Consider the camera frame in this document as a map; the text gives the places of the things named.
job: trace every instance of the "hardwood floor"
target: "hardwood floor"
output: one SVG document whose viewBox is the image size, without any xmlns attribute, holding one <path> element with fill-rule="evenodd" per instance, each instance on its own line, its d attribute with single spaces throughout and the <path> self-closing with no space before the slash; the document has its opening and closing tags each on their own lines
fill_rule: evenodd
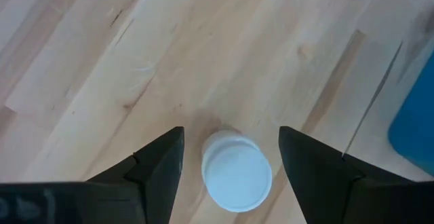
<svg viewBox="0 0 434 224">
<path fill-rule="evenodd" d="M 340 151 L 354 138 L 351 155 L 432 179 L 387 129 L 433 51 L 433 6 L 0 0 L 0 181 L 86 180 L 184 126 L 171 223 L 305 223 L 281 165 L 283 125 Z M 253 138 L 275 175 L 251 212 L 217 207 L 202 183 L 202 143 L 227 127 Z"/>
</svg>

